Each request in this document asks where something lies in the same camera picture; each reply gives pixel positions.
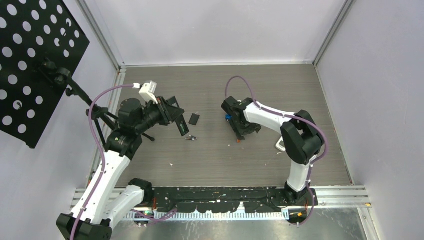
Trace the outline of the white air conditioner remote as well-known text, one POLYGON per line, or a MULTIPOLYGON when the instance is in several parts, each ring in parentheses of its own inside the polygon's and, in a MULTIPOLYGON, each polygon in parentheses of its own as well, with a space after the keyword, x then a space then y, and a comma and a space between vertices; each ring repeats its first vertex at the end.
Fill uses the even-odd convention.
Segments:
POLYGON ((282 136, 281 136, 281 137, 278 139, 278 141, 276 142, 276 144, 275 144, 275 148, 276 148, 277 150, 279 150, 280 152, 285 152, 285 151, 286 151, 285 144, 284 144, 284 140, 283 140, 283 137, 282 137, 282 136))

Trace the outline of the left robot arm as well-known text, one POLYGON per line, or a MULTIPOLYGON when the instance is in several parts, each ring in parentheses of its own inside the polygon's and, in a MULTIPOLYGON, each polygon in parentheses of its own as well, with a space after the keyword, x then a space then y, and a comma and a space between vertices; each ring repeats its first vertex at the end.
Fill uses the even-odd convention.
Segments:
POLYGON ((115 200, 110 196, 124 170, 141 146, 145 132, 155 125, 176 123, 182 136, 189 129, 184 109, 175 96, 158 96, 142 105, 129 98, 120 104, 116 127, 104 142, 104 159, 77 205, 68 214, 60 214, 56 226, 67 240, 109 240, 113 229, 137 205, 148 207, 154 199, 152 183, 132 179, 115 200))

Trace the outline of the black battery cover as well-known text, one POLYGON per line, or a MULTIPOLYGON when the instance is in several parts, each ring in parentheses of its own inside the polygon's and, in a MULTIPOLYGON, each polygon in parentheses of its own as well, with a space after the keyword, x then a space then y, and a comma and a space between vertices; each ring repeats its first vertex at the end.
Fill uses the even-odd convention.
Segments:
POLYGON ((191 115, 191 117, 190 117, 190 119, 189 119, 189 124, 190 125, 193 125, 193 126, 196 126, 197 124, 198 124, 198 122, 199 122, 199 119, 200 119, 200 115, 199 114, 197 114, 197 113, 193 113, 192 115, 191 115))

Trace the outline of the black tripod stand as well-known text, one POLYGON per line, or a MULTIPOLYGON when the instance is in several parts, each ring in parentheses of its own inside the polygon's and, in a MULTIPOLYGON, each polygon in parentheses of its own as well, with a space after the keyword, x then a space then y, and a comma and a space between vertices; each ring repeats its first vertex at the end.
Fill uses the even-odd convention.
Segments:
MULTIPOLYGON (((41 83, 46 90, 51 90, 54 97, 58 96, 59 91, 63 91, 66 96, 78 96, 89 107, 93 100, 89 95, 73 80, 72 73, 64 68, 57 67, 56 64, 45 57, 42 61, 36 61, 33 64, 32 76, 36 83, 41 83)), ((104 134, 101 130, 99 119, 101 119, 111 130, 118 127, 118 117, 109 112, 107 107, 93 106, 92 112, 86 110, 86 115, 94 121, 97 133, 100 137, 102 146, 106 145, 104 134)))

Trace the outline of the black perforated board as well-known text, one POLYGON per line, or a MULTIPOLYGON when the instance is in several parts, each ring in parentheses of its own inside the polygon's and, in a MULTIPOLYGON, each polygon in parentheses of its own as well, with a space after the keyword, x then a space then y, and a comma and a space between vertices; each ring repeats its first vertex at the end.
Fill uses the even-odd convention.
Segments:
POLYGON ((62 0, 1 1, 2 132, 37 146, 66 89, 55 82, 57 69, 74 73, 89 43, 62 0))

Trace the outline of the black remote control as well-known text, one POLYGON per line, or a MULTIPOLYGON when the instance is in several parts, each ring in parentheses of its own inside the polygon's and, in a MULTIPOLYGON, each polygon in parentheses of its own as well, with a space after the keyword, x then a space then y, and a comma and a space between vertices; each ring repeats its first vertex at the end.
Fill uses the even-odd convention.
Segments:
POLYGON ((186 123, 185 118, 184 118, 183 115, 180 115, 175 120, 175 123, 176 123, 176 126, 177 126, 177 128, 178 128, 178 130, 180 132, 180 135, 182 137, 186 136, 190 132, 190 130, 188 128, 188 125, 187 125, 187 123, 186 123))

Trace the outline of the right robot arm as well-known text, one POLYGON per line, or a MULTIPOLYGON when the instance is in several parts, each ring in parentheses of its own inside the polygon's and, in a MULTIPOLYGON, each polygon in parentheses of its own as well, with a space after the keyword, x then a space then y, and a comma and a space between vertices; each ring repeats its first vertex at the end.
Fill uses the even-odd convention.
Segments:
POLYGON ((326 141, 311 115, 305 110, 286 112, 252 98, 238 101, 232 96, 223 101, 221 108, 229 115, 229 125, 239 141, 246 135, 258 133, 262 127, 281 134, 284 151, 291 160, 284 185, 285 198, 291 205, 299 205, 310 188, 312 162, 326 141))

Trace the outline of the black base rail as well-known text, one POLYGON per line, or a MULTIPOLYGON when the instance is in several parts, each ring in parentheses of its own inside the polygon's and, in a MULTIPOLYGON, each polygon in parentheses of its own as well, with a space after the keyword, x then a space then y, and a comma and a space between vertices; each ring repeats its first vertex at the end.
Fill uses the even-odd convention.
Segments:
POLYGON ((156 187, 138 207, 152 207, 160 213, 176 209, 178 213, 277 213, 286 207, 302 210, 318 199, 304 190, 297 195, 277 187, 156 187))

